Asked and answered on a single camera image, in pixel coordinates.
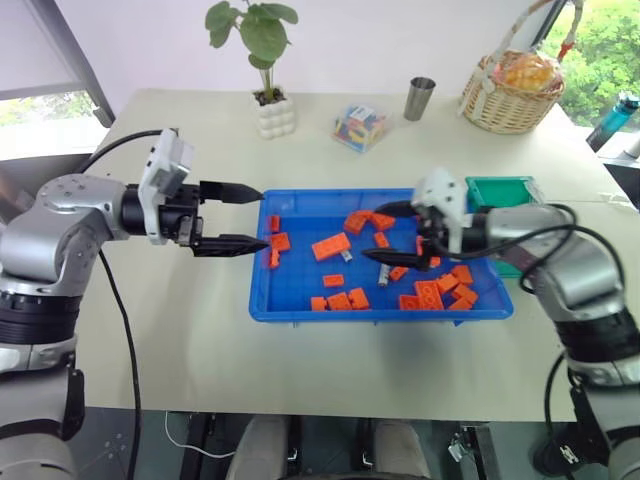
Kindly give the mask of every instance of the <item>green leaf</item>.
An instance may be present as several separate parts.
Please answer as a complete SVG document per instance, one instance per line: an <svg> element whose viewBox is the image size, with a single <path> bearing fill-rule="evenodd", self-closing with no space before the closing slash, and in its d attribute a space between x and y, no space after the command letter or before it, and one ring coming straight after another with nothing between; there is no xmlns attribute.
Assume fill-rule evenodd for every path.
<svg viewBox="0 0 640 480"><path fill-rule="evenodd" d="M280 3L261 3L260 6L264 10L266 10L273 18L280 18L285 22L289 22L292 24L298 23L298 14L291 7L287 7L286 5L282 5Z"/></svg>
<svg viewBox="0 0 640 480"><path fill-rule="evenodd" d="M211 31L224 30L229 23L235 22L238 15L240 15L240 10L231 8L229 2L216 3L207 12L207 16L204 19L204 26L207 30Z"/></svg>
<svg viewBox="0 0 640 480"><path fill-rule="evenodd" d="M279 20L247 14L240 24L240 36L249 51L265 61L277 60L287 46L287 34Z"/></svg>
<svg viewBox="0 0 640 480"><path fill-rule="evenodd" d="M273 61L263 60L256 57L253 53L249 54L249 63L258 70L269 70L274 64Z"/></svg>
<svg viewBox="0 0 640 480"><path fill-rule="evenodd" d="M274 17L269 13L266 9L262 7L262 5L253 4L249 7L248 15L251 15L255 18L259 18L260 20L277 20L278 17Z"/></svg>
<svg viewBox="0 0 640 480"><path fill-rule="evenodd" d="M204 19L204 27L207 30L218 30L229 23L229 10L231 5L229 2L219 2L207 12L207 16Z"/></svg>
<svg viewBox="0 0 640 480"><path fill-rule="evenodd" d="M213 48L220 48L224 45L224 42L229 38L229 32L231 31L231 27L233 26L232 22L227 23L226 26L220 28L218 30L212 30L209 32L209 45Z"/></svg>

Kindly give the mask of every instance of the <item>table surface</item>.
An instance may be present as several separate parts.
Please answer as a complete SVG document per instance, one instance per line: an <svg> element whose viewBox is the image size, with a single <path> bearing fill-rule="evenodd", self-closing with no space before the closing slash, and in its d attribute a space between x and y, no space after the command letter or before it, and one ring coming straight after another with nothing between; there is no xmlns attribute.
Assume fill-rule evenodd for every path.
<svg viewBox="0 0 640 480"><path fill-rule="evenodd" d="M265 141L252 127L248 95L143 90L105 142L179 127L196 149L200 179L273 188L412 187L437 165L465 176L532 175L548 201L574 208L604 234L640 287L634 239L640 217L605 203L621 193L559 107L532 133L500 136L456 117L456 99L434 96L420 122L402 118L402 96L298 94L294 135ZM366 101L392 113L393 130L361 155L329 136L346 105ZM153 139L116 149L91 174L138 182ZM207 204L205 232L255 235L258 205ZM516 313L467 323L261 324L248 313L253 257L196 259L144 238L104 250L128 308L147 409L364 417L541 420L547 372L561 346L533 296L507 281ZM638 317L640 299L629 296ZM78 364L87 404L131 407L122 320L96 266L78 320ZM573 418L564 375L552 399L558 420Z"/></svg>

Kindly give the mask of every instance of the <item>small plastic box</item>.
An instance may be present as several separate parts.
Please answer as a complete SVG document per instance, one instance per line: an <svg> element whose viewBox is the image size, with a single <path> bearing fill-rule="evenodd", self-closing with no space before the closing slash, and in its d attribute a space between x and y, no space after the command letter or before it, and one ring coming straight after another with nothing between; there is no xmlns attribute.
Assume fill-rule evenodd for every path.
<svg viewBox="0 0 640 480"><path fill-rule="evenodd" d="M357 152L375 145L390 128L389 117L368 105L349 105L336 118L332 136Z"/></svg>
<svg viewBox="0 0 640 480"><path fill-rule="evenodd" d="M530 191L537 191L533 177L467 177L469 210L480 207L515 207L538 203ZM518 278L520 270L497 261L496 270L502 278Z"/></svg>

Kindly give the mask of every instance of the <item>metal cup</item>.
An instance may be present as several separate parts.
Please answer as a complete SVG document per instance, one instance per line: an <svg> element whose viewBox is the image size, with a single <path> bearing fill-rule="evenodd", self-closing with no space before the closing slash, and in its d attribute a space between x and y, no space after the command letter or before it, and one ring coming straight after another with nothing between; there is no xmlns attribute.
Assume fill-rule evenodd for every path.
<svg viewBox="0 0 640 480"><path fill-rule="evenodd" d="M404 106L404 118L412 122L422 118L435 86L436 82L430 78L415 77L411 79L407 103Z"/></svg>

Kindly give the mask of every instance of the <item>white plant pot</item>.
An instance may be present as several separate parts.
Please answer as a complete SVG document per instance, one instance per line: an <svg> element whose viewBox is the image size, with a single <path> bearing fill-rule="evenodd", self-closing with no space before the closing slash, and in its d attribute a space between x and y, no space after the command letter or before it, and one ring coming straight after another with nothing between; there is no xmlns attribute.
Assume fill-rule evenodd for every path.
<svg viewBox="0 0 640 480"><path fill-rule="evenodd" d="M260 105L254 94L251 94L251 105L256 111L256 126L262 138L272 139L293 133L296 129L296 112L293 100L285 91L277 87L285 96L285 100L270 105Z"/></svg>

